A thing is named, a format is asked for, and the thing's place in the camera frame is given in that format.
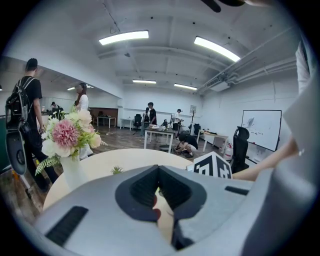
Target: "ceiling beam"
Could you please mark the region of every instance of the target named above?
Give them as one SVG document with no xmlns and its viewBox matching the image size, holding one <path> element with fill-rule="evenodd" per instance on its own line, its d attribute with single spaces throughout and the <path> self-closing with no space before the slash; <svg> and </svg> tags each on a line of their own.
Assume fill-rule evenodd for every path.
<svg viewBox="0 0 320 256">
<path fill-rule="evenodd" d="M 198 62 L 205 62 L 205 65 L 211 64 L 212 69 L 215 69 L 217 71 L 222 71 L 225 69 L 228 65 L 224 64 L 214 58 L 208 57 L 206 55 L 202 55 L 193 51 L 179 49 L 179 48 L 173 48 L 173 47 L 163 47 L 163 46 L 137 46 L 137 47 L 128 47 L 129 51 L 139 54 L 158 54 L 158 55 L 166 55 L 168 57 L 181 57 L 185 59 L 190 59 L 192 61 L 198 61 Z M 107 59 L 107 58 L 113 58 L 116 55 L 124 55 L 128 51 L 125 51 L 125 49 L 117 49 L 117 50 L 111 50 L 107 52 L 103 52 L 98 55 L 99 59 Z"/>
<path fill-rule="evenodd" d="M 181 83 L 186 86 L 196 86 L 202 84 L 205 79 L 197 79 L 194 80 L 192 76 L 187 76 L 187 75 L 175 75 L 175 74 L 166 74 L 162 72 L 149 72 L 149 71 L 141 71 L 140 76 L 137 74 L 137 72 L 122 72 L 118 71 L 115 73 L 116 77 L 122 80 L 133 80 L 133 79 L 141 79 L 143 78 L 144 80 L 156 80 L 159 82 L 170 82 L 170 83 Z"/>
</svg>

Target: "small succulent plant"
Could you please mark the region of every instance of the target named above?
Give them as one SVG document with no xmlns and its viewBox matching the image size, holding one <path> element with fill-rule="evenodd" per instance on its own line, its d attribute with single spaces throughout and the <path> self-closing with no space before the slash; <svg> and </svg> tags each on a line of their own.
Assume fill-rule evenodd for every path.
<svg viewBox="0 0 320 256">
<path fill-rule="evenodd" d="M 113 169 L 111 170 L 112 174 L 120 174 L 123 173 L 123 169 L 120 166 L 115 166 L 113 167 Z"/>
</svg>

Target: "white ceiling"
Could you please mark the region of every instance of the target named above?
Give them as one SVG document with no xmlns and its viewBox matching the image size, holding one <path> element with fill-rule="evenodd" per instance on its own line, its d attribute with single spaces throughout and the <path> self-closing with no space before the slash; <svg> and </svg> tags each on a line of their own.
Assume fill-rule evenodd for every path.
<svg viewBox="0 0 320 256">
<path fill-rule="evenodd" d="M 2 56 L 0 58 L 0 76 L 2 76 L 2 74 L 5 72 L 9 72 L 18 74 L 20 77 L 22 77 L 25 74 L 26 64 L 27 63 L 23 60 Z M 67 91 L 68 88 L 75 87 L 80 83 L 85 83 L 84 81 L 80 81 L 71 76 L 59 73 L 40 65 L 38 66 L 38 71 L 35 73 L 34 77 L 42 82 L 42 87 L 49 87 L 50 85 L 53 85 L 57 90 L 63 91 Z M 103 90 L 94 87 L 90 88 L 90 92 L 103 92 Z"/>
<path fill-rule="evenodd" d="M 70 18 L 72 33 L 89 43 L 101 67 L 112 69 L 126 87 L 144 86 L 133 84 L 133 79 L 156 80 L 157 84 L 146 86 L 183 90 L 174 87 L 178 83 L 201 88 L 198 91 L 203 94 L 217 76 L 243 79 L 261 69 L 267 74 L 270 64 L 295 56 L 299 41 L 296 29 L 290 29 L 294 25 L 274 7 L 230 7 L 219 2 L 221 12 L 215 13 L 200 0 L 62 2 L 59 11 Z M 149 38 L 99 43 L 102 38 L 138 30 L 148 30 Z M 232 65 L 219 53 L 195 45 L 196 36 L 225 47 L 241 60 Z M 292 61 L 286 68 L 293 68 Z M 60 73 L 56 76 L 66 87 L 77 82 Z"/>
</svg>

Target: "pink flower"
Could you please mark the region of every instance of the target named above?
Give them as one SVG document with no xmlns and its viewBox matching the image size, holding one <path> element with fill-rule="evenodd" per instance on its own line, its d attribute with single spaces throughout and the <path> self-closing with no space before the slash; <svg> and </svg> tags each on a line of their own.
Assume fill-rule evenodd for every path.
<svg viewBox="0 0 320 256">
<path fill-rule="evenodd" d="M 52 130 L 52 138 L 60 147 L 74 147 L 78 144 L 79 133 L 68 119 L 59 121 Z"/>
</svg>

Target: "round white table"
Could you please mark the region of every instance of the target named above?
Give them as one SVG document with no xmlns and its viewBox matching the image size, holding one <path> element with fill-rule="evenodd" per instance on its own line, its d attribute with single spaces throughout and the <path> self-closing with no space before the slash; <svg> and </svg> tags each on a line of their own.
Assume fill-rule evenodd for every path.
<svg viewBox="0 0 320 256">
<path fill-rule="evenodd" d="M 180 156 L 158 150 L 128 148 L 95 154 L 83 159 L 80 163 L 88 177 L 88 181 L 92 181 L 112 175 L 111 170 L 115 166 L 121 167 L 123 171 L 153 165 L 172 166 L 186 170 L 186 167 L 193 162 Z M 64 174 L 62 173 L 50 188 L 44 201 L 43 210 L 70 192 Z M 161 210 L 161 217 L 157 222 L 158 227 L 164 237 L 170 242 L 173 227 L 173 212 L 166 200 L 159 195 L 158 190 L 155 195 L 157 197 L 157 203 L 153 208 Z"/>
</svg>

